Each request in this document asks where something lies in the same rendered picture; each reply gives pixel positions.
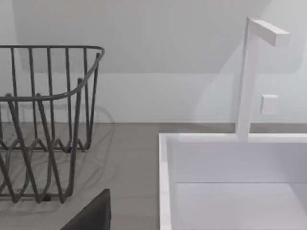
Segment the tall white tap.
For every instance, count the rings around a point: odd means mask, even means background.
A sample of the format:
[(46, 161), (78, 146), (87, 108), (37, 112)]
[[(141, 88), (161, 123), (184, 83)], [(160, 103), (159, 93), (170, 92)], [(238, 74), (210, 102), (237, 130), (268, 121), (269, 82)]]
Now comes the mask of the tall white tap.
[(291, 34), (261, 18), (246, 18), (242, 63), (240, 70), (240, 94), (235, 133), (239, 140), (247, 140), (250, 134), (252, 103), (256, 81), (259, 41), (273, 47), (287, 47)]

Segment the white sink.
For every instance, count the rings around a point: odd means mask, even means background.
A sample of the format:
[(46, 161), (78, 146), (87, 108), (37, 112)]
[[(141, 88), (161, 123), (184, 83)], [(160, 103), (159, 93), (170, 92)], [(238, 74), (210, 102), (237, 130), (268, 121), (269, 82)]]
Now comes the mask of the white sink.
[(161, 133), (160, 230), (307, 230), (307, 135)]

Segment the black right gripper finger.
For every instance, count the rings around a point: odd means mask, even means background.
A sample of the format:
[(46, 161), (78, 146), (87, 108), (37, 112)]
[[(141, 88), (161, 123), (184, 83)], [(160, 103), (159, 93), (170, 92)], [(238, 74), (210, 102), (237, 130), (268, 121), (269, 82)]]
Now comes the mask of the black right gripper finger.
[(60, 230), (111, 230), (110, 189), (104, 189)]

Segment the small white square knob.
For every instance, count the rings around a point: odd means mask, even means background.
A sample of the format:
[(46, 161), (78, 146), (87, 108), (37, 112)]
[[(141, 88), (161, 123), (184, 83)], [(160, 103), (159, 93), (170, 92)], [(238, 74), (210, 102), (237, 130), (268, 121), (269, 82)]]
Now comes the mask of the small white square knob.
[(260, 112), (263, 115), (272, 115), (277, 111), (278, 95), (264, 94), (261, 98)]

